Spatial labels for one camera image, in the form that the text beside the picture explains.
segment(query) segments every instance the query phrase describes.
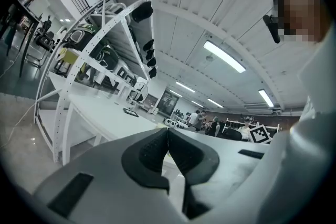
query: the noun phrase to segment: ceiling light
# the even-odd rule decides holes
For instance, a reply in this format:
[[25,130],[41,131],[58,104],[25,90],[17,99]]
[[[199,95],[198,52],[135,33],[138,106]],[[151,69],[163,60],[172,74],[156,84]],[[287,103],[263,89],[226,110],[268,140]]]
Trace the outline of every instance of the ceiling light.
[[272,101],[270,100],[269,96],[267,95],[266,91],[264,89],[261,89],[261,90],[259,90],[259,93],[262,96],[262,98],[266,101],[266,103],[268,104],[268,106],[270,108],[273,108],[274,105],[273,105]]
[[215,101],[212,101],[211,99],[208,99],[211,103],[214,103],[215,105],[219,106],[220,108],[223,108],[220,104],[217,104]]
[[183,85],[183,84],[180,84],[179,82],[176,82],[177,85],[180,85],[181,87],[184,87],[186,88],[187,90],[190,90],[191,92],[195,92],[194,90],[188,88],[187,86]]
[[204,46],[205,49],[212,52],[216,56],[220,57],[223,61],[227,62],[230,66],[236,69],[239,73],[246,71],[246,69],[235,59],[233,59],[229,54],[219,49],[216,45],[211,43],[210,41],[206,41]]
[[180,94],[178,94],[178,93],[176,93],[176,92],[174,92],[174,91],[172,91],[172,90],[170,90],[170,91],[171,91],[172,93],[178,95],[179,97],[182,97],[182,95],[180,95]]
[[[194,102],[194,101],[192,101],[194,104],[197,104],[196,102]],[[197,104],[197,105],[199,105],[201,108],[203,108],[203,106],[202,105],[200,105],[200,104]]]

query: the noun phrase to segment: white desk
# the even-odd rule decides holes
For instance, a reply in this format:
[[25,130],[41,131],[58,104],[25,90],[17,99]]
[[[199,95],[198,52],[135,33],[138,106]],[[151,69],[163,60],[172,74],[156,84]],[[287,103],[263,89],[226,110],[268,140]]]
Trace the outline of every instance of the white desk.
[[[94,146],[99,145],[103,136],[108,141],[124,138],[136,133],[152,130],[156,123],[149,121],[142,116],[138,118],[126,114],[123,110],[128,103],[117,98],[107,99],[102,96],[89,97],[77,94],[69,95],[70,107],[67,113],[64,135],[63,135],[63,165],[69,162],[71,140],[73,137],[68,132],[71,115],[75,110],[92,128],[96,131]],[[172,157],[166,155],[164,159],[165,177],[173,180],[180,171],[177,169]]]

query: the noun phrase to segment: cable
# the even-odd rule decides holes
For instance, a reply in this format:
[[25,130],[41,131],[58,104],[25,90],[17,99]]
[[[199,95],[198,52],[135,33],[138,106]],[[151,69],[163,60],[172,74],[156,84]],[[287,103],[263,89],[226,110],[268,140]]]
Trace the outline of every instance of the cable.
[[21,117],[21,119],[14,125],[14,127],[13,127],[13,129],[12,129],[10,135],[9,135],[9,138],[8,138],[7,143],[4,144],[4,145],[2,145],[2,146],[0,146],[0,150],[1,150],[2,148],[4,148],[5,146],[7,146],[7,145],[10,143],[10,139],[12,138],[12,135],[13,135],[13,133],[14,133],[14,129],[15,129],[15,127],[21,122],[21,120],[27,115],[28,111],[29,111],[34,105],[35,105],[35,103],[34,103],[34,104],[33,104],[33,105],[26,111],[26,113]]
[[0,79],[2,78],[2,76],[13,66],[13,64],[16,62],[17,58],[19,57],[20,52],[17,54],[15,60],[10,60],[9,62],[11,62],[12,64],[3,72],[3,74],[0,76]]

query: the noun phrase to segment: concrete floor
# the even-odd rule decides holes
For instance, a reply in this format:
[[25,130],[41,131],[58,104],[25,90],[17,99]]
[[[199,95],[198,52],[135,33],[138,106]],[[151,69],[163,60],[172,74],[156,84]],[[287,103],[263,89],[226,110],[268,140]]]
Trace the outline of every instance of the concrete floor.
[[[17,33],[9,56],[6,57],[7,45],[0,40],[0,76],[15,60],[18,46],[23,35]],[[14,65],[0,78],[0,147],[8,142],[15,124],[24,113],[34,104],[36,91],[40,81],[42,69],[25,63],[23,75],[19,78],[19,67],[22,51]],[[28,53],[40,57],[41,53],[29,48]],[[52,91],[51,82],[46,83],[44,94]],[[57,101],[58,96],[48,100]],[[54,163],[52,153],[45,143],[37,125],[33,123],[33,108],[29,110],[23,120],[14,128],[8,145],[0,149],[0,160],[8,176],[14,184],[33,193],[36,187],[49,175],[62,167],[60,162]],[[139,110],[138,113],[151,121],[162,122],[160,115],[153,116]],[[88,142],[83,142],[71,148],[70,160],[92,148]],[[178,177],[171,183],[170,199],[172,204],[181,210],[184,193],[184,178]]]

